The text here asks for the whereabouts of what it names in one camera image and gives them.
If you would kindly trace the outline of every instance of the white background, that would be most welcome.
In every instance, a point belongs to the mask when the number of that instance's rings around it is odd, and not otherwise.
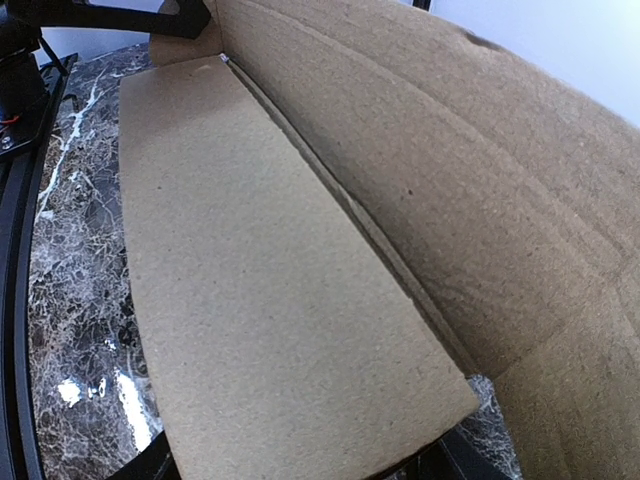
[[[156,11],[161,0],[93,3]],[[431,10],[507,47],[640,126],[640,0],[432,0]],[[87,59],[144,42],[148,35],[46,29],[45,37],[59,55],[79,52]],[[45,58],[38,53],[40,61]]]

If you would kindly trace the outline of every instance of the cardboard box lid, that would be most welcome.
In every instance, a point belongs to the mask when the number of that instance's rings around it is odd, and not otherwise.
[[[215,10],[225,53],[438,306],[451,355],[496,382],[525,476],[636,478],[640,133],[392,1]]]
[[[136,314],[185,480],[360,479],[477,406],[413,302],[218,58],[123,81]]]

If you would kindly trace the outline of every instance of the marble countertop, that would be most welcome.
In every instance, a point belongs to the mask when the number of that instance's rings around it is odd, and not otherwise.
[[[104,479],[163,429],[131,298],[118,178],[119,82],[149,68],[146,44],[76,64],[47,153],[31,255],[29,354],[49,480]],[[459,432],[507,476],[521,478],[491,382],[470,383],[481,408]]]

